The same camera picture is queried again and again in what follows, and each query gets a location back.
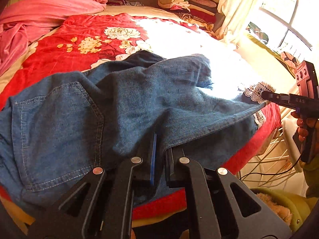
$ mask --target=window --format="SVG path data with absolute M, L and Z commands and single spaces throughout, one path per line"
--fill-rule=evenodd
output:
M 300 61 L 317 43 L 319 18 L 311 0 L 261 0 L 251 22 L 268 35 L 267 46 L 278 53 L 290 52 Z

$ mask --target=stack of folded clothes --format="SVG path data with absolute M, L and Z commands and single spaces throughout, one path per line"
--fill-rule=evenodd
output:
M 162 9 L 176 14 L 182 20 L 197 24 L 201 29 L 214 36 L 217 4 L 212 0 L 158 0 Z

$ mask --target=white lace trim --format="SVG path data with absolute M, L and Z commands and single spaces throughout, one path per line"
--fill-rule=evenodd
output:
M 268 104 L 268 101 L 263 100 L 261 97 L 263 91 L 275 92 L 275 89 L 270 84 L 259 82 L 258 84 L 251 85 L 249 88 L 245 88 L 244 94 L 250 97 L 253 102 L 258 102 L 259 104 L 266 102 Z
M 261 97 L 261 93 L 263 91 L 275 92 L 275 89 L 265 82 L 259 82 L 258 84 L 251 85 L 249 88 L 245 88 L 244 94 L 247 97 L 250 97 L 250 99 L 254 102 L 258 102 L 259 104 L 266 102 L 266 104 L 268 104 L 269 101 L 265 101 Z M 266 116 L 263 114 L 261 110 L 259 110 L 254 114 L 254 117 L 255 123 L 258 125 L 259 129 L 265 123 Z
M 266 121 L 266 116 L 263 114 L 261 110 L 259 110 L 254 114 L 254 117 L 255 117 L 255 123 L 258 125 L 258 129 L 260 129 L 260 127 Z

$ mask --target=blue jeans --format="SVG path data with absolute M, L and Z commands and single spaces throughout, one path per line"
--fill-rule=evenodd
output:
M 202 55 L 170 60 L 140 51 L 81 73 L 58 73 L 10 97 L 0 112 L 0 183 L 34 217 L 93 167 L 113 169 L 149 154 L 158 135 L 156 187 L 136 203 L 171 193 L 163 179 L 164 150 L 185 145 L 203 167 L 217 168 L 256 132 L 258 105 L 216 88 Z

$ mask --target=wire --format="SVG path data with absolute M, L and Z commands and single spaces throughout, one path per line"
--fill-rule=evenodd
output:
M 295 164 L 294 164 L 291 168 L 289 168 L 288 170 L 286 170 L 286 171 L 284 171 L 284 172 L 280 172 L 280 173 L 260 173 L 260 172 L 252 172 L 252 173 L 248 173 L 248 174 L 244 175 L 244 176 L 241 177 L 239 180 L 242 180 L 243 178 L 245 178 L 245 177 L 247 177 L 248 175 L 251 175 L 251 174 L 273 175 L 273 176 L 285 174 L 285 173 L 289 172 L 292 168 L 294 168 L 294 167 L 296 166 L 296 164 L 299 162 L 300 158 L 301 158 L 301 155 L 299 156 L 299 158 L 298 158 L 298 160 L 295 162 Z

